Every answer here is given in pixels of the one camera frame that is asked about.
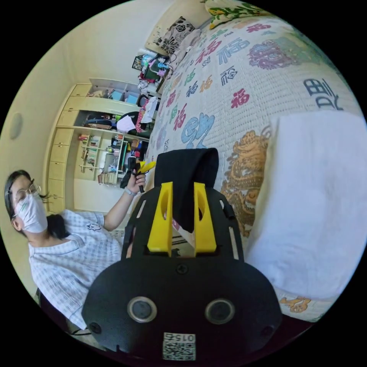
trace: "screw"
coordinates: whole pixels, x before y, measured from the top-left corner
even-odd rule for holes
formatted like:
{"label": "screw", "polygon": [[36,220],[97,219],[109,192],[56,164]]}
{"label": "screw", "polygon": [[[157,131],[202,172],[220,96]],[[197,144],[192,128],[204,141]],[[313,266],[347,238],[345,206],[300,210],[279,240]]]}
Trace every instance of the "screw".
{"label": "screw", "polygon": [[273,332],[274,328],[272,326],[266,326],[265,328],[263,328],[261,330],[260,335],[264,338],[268,337],[271,335],[271,333]]}
{"label": "screw", "polygon": [[96,322],[89,324],[89,330],[95,334],[100,334],[102,332],[101,327]]}
{"label": "screw", "polygon": [[188,272],[188,267],[185,264],[180,264],[177,268],[176,268],[177,273],[179,274],[186,274]]}

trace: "yellow wall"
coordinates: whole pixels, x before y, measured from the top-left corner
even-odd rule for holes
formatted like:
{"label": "yellow wall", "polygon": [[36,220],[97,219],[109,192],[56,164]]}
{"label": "yellow wall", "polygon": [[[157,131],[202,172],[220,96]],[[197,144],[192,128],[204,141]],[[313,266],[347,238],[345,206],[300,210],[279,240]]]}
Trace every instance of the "yellow wall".
{"label": "yellow wall", "polygon": [[88,83],[92,77],[137,84],[140,71],[131,67],[134,58],[174,2],[133,0],[76,27],[67,36],[73,78],[81,83]]}
{"label": "yellow wall", "polygon": [[[89,77],[137,83],[131,65],[144,47],[153,26],[174,0],[134,0],[84,22],[55,44],[38,62],[19,89],[0,136],[0,187],[16,169],[29,171],[42,184],[44,157],[59,108],[73,84]],[[10,141],[13,114],[20,112],[24,125]],[[28,244],[11,226],[4,201],[0,204],[0,231],[9,258],[27,291],[33,296]]]}
{"label": "yellow wall", "polygon": [[[72,84],[63,45],[58,42],[30,72],[6,117],[0,136],[1,193],[4,192],[7,175],[17,169],[25,169],[36,182],[42,184],[44,157],[50,130],[60,104]],[[11,119],[16,112],[23,115],[23,128],[17,139],[10,140]],[[29,268],[27,240],[11,226],[3,199],[0,204],[0,229],[14,268],[26,289],[33,295],[37,288],[32,281]]]}

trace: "yellow bracket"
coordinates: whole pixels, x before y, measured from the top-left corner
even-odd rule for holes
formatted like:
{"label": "yellow bracket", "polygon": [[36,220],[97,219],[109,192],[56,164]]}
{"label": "yellow bracket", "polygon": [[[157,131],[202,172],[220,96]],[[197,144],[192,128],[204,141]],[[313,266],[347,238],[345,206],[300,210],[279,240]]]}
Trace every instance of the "yellow bracket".
{"label": "yellow bracket", "polygon": [[172,250],[172,209],[173,182],[162,184],[156,213],[148,240],[150,252],[167,252],[171,257]]}
{"label": "yellow bracket", "polygon": [[156,162],[150,162],[145,164],[145,161],[140,162],[140,169],[137,174],[144,174],[150,171],[152,168],[156,166]]}
{"label": "yellow bracket", "polygon": [[194,231],[195,256],[197,253],[215,252],[215,235],[205,185],[197,182],[194,182]]}

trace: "dark hair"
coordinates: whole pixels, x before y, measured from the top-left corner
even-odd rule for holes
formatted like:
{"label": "dark hair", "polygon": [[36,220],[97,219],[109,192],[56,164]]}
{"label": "dark hair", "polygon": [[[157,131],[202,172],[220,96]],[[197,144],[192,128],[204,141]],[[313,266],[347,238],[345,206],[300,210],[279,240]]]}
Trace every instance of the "dark hair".
{"label": "dark hair", "polygon": [[[12,220],[15,214],[11,201],[11,187],[14,181],[20,176],[25,176],[32,183],[34,181],[31,179],[29,173],[22,169],[14,171],[12,174],[9,175],[5,183],[5,206],[10,220]],[[46,200],[49,198],[48,195],[40,195],[40,197],[42,198],[42,201],[44,203],[47,202]],[[63,239],[70,235],[65,228],[64,218],[60,214],[52,214],[47,217],[47,231],[52,237],[56,237],[58,239]]]}

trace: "woman's hand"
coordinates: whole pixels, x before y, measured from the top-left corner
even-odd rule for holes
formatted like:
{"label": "woman's hand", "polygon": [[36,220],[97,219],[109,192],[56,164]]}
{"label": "woman's hand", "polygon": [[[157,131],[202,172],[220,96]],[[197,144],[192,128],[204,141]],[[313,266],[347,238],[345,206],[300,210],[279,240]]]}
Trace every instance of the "woman's hand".
{"label": "woman's hand", "polygon": [[135,177],[132,174],[127,184],[127,188],[134,194],[137,194],[140,191],[139,186],[144,186],[144,184],[145,184],[145,175],[139,175]]}

